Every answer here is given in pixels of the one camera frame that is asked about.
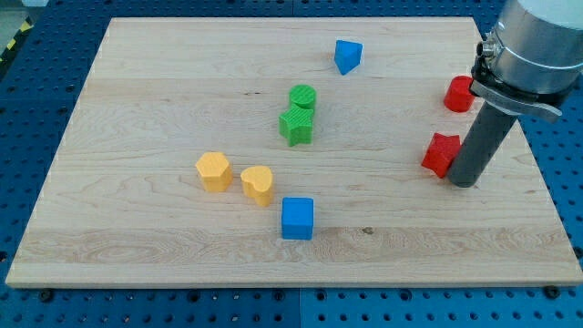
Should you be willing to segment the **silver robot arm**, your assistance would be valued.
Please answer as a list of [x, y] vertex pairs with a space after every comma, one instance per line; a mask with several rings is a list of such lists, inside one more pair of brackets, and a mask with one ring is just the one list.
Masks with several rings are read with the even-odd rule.
[[509, 116], [555, 122], [582, 73], [582, 0], [507, 0], [476, 47], [470, 91]]

